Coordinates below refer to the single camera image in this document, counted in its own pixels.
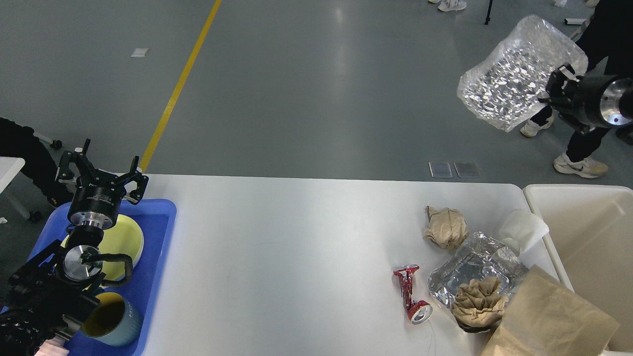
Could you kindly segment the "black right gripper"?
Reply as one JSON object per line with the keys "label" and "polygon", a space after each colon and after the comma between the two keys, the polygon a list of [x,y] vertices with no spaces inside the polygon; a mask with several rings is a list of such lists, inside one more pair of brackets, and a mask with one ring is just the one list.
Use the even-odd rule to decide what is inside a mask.
{"label": "black right gripper", "polygon": [[626,128],[633,119],[633,80],[626,75],[576,75],[571,64],[556,68],[545,85],[545,96],[538,102],[557,110],[558,118],[580,135],[597,128]]}

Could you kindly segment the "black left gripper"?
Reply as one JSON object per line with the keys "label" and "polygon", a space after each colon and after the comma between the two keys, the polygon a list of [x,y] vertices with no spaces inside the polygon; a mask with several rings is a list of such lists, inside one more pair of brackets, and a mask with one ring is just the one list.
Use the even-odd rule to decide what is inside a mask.
{"label": "black left gripper", "polygon": [[99,182],[97,169],[88,159],[90,143],[86,139],[82,147],[62,154],[55,181],[76,188],[67,214],[72,225],[112,228],[117,223],[122,200],[137,205],[144,198],[149,176],[139,167],[140,157],[134,156],[127,173]]}

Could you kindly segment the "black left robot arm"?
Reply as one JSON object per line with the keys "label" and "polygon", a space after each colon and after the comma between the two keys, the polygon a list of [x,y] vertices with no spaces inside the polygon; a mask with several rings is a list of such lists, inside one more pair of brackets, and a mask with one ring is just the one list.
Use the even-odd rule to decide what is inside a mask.
{"label": "black left robot arm", "polygon": [[138,156],[122,175],[95,168],[89,144],[87,139],[82,148],[65,151],[57,166],[56,182],[76,188],[66,245],[52,241],[8,280],[1,314],[1,350],[7,356],[34,356],[47,340],[69,340],[100,306],[99,288],[124,286],[133,277],[132,256],[101,252],[99,244],[117,224],[122,201],[142,200],[149,177]]}

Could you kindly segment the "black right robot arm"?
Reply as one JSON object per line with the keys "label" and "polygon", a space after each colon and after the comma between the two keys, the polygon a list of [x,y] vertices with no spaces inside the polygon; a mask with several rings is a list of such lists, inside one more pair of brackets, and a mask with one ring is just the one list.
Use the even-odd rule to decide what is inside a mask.
{"label": "black right robot arm", "polygon": [[558,111],[581,135],[632,124],[633,83],[626,75],[577,75],[566,63],[549,76],[538,101]]}

